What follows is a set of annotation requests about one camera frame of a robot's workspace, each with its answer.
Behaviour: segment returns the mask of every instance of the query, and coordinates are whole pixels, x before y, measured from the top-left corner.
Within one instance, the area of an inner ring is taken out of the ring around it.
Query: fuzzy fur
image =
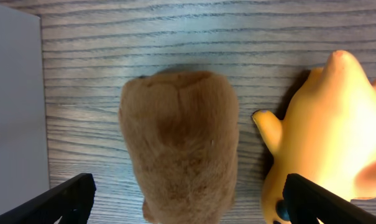
[[[210,72],[160,73],[122,89],[119,122],[151,223],[216,224],[234,203],[239,104]]]

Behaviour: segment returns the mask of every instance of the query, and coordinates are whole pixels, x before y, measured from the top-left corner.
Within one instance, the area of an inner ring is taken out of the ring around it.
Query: plush toy arm
[[[282,123],[270,111],[257,111],[252,115],[252,119],[269,151],[275,156],[282,138]]]
[[[376,163],[362,170],[355,180],[356,199],[376,197]]]

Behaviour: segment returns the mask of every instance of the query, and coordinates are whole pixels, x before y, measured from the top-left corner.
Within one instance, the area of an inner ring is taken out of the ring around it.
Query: stuffed animal
[[[216,224],[234,204],[239,103],[227,78],[160,73],[127,82],[119,122],[144,218]]]
[[[348,201],[376,197],[376,81],[349,52],[311,71],[283,121],[269,111],[253,119],[274,158],[262,191],[267,223],[289,223],[282,191],[291,173]]]

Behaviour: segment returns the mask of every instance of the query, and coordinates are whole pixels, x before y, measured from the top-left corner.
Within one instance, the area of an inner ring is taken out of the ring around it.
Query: plush toy ear
[[[356,199],[376,197],[376,163],[363,169],[355,179]]]
[[[282,122],[270,111],[257,111],[252,115],[252,119],[269,151],[275,156],[282,139]]]
[[[334,86],[349,86],[368,82],[367,76],[357,59],[349,52],[337,50],[333,52],[323,69],[322,79],[327,83],[327,88]]]

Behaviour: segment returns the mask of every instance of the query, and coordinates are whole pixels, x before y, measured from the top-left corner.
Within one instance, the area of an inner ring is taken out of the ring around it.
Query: wood grain surface
[[[236,206],[263,223],[265,151],[250,116],[275,111],[304,69],[350,50],[376,77],[376,1],[0,0],[42,18],[51,186],[93,173],[90,223],[145,223],[117,124],[121,87],[165,69],[229,77],[240,100]],[[355,201],[376,215],[376,199]]]

